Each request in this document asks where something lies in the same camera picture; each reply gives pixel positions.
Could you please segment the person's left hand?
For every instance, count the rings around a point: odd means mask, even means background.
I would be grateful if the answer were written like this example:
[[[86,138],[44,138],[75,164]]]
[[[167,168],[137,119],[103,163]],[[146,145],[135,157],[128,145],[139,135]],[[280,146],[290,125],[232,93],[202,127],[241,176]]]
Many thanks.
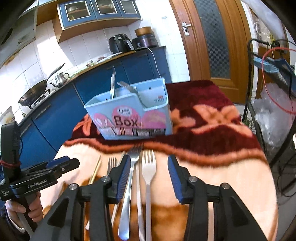
[[[28,215],[34,222],[39,222],[43,219],[43,207],[41,205],[40,197],[41,193],[37,192],[36,198],[29,205],[30,212]],[[19,204],[18,202],[12,200],[6,201],[5,205],[10,220],[13,223],[15,223],[18,227],[23,228],[23,224],[18,217],[18,213],[26,213],[25,207]]]

